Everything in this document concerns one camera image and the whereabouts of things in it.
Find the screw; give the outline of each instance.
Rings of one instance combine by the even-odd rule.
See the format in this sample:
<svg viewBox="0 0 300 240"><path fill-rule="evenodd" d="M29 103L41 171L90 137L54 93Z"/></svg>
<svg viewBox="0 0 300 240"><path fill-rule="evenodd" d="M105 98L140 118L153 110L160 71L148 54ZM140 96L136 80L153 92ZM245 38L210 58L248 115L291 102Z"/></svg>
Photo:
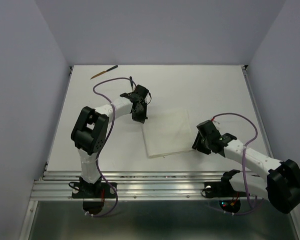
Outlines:
<svg viewBox="0 0 300 240"><path fill-rule="evenodd" d="M212 187L210 185L208 185L208 186L205 187L205 191L210 193L212 191L211 188Z"/></svg>

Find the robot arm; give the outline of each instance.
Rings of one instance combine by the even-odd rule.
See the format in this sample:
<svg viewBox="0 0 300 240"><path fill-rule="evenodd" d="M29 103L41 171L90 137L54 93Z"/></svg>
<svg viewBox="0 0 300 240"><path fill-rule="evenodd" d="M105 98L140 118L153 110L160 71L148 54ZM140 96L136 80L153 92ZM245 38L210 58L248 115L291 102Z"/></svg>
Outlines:
<svg viewBox="0 0 300 240"><path fill-rule="evenodd" d="M147 119L145 98L148 92L145 87L137 85L133 92L121 94L111 104L96 108L86 106L81 110L71 134L81 159L81 187L85 185L88 188L90 184L93 188L92 185L100 179L95 162L105 144L108 124L113 120L112 105L115 108L115 119L132 114L132 120L144 123Z"/></svg>
<svg viewBox="0 0 300 240"><path fill-rule="evenodd" d="M199 132L192 148L205 154L214 152L242 164L245 146L240 140L229 133L221 135L210 120L197 128ZM300 169L294 161L272 159L249 147L245 159L246 167L257 174L247 175L251 194L269 200L285 214L300 203ZM236 192L245 192L243 174L238 170L225 172L219 182L205 183L205 196L208 198L231 197Z"/></svg>

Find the white wall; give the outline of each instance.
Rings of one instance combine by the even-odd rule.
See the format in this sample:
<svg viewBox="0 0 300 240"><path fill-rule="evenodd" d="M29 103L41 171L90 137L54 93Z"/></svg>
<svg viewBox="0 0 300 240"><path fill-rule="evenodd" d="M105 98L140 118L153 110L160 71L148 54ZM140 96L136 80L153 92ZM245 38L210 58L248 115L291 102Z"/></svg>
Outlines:
<svg viewBox="0 0 300 240"><path fill-rule="evenodd" d="M300 166L300 0L286 1L248 74L274 156Z"/></svg>
<svg viewBox="0 0 300 240"><path fill-rule="evenodd" d="M70 64L248 64L284 0L36 0Z"/></svg>
<svg viewBox="0 0 300 240"><path fill-rule="evenodd" d="M33 0L0 0L0 239L18 239L69 71Z"/></svg>

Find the white table surface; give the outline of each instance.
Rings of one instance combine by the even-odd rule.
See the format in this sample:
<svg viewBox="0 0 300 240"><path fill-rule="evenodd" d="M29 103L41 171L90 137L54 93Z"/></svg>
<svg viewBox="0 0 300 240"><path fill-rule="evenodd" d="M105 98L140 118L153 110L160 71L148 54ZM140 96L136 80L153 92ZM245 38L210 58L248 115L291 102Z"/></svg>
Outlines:
<svg viewBox="0 0 300 240"><path fill-rule="evenodd" d="M224 112L236 112L251 119L257 125L241 67L224 65L120 65L117 69L93 80L90 77L111 66L74 66L66 94L61 118L57 127L47 171L80 171L80 159L71 132L85 106L99 107L106 100L93 93L92 88L101 81L132 76L133 80L145 86L152 93L148 105L148 115L172 109L187 109L195 140L196 125ZM121 93L130 92L127 80L106 83L98 88L114 100ZM220 122L220 132L231 133L242 142L254 136L254 130L245 120L235 116L216 118ZM251 145L266 154L261 135ZM227 171L241 169L241 165L218 154L204 155L197 151L170 156L148 158L143 140L141 123L125 115L115 121L114 130L100 155L100 168L112 172L190 172Z"/></svg>

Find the metal frame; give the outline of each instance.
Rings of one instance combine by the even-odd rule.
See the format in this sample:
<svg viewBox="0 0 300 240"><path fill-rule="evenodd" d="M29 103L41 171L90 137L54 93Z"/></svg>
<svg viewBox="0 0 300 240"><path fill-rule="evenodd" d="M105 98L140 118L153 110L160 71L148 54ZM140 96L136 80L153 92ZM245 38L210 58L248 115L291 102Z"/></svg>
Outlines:
<svg viewBox="0 0 300 240"><path fill-rule="evenodd" d="M260 126L267 154L273 157L264 125L256 105L250 82L244 66L242 72L250 94L253 108ZM224 172L194 171L194 172L104 172L109 181L118 183L118 195L121 201L156 201L156 200L206 200L201 195L204 182L220 180ZM21 240L30 236L31 227L38 201L81 201L71 198L72 190L69 181L78 181L80 172L50 172L45 171L43 177L33 184L29 206L23 222ZM291 221L300 240L300 215L295 208L290 213Z"/></svg>

